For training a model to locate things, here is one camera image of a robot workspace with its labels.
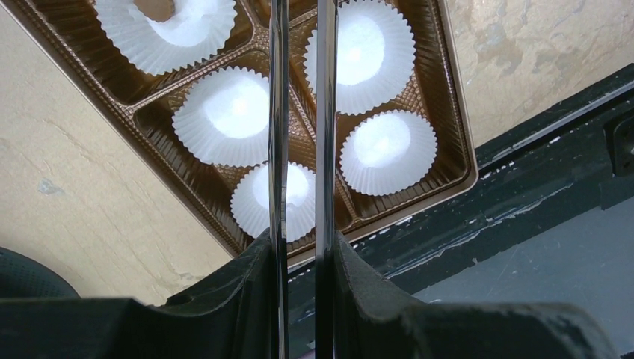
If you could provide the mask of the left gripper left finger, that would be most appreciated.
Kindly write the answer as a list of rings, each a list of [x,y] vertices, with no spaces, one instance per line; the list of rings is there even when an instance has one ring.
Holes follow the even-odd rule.
[[[133,298],[1,301],[3,358],[269,358],[271,240],[161,306]]]

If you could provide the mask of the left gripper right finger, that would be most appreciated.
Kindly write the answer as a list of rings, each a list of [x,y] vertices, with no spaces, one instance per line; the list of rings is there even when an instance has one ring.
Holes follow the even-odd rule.
[[[338,358],[616,358],[605,331],[565,303],[426,304],[334,245]]]

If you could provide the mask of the metal tongs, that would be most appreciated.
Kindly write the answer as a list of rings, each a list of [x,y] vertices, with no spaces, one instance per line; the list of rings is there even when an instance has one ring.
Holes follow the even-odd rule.
[[[268,135],[269,233],[273,247],[274,326],[271,356],[289,356],[286,188],[289,126],[289,5],[270,3],[270,105]],[[318,2],[317,238],[315,258],[315,356],[333,358],[332,243],[333,140],[336,78],[337,4]]]

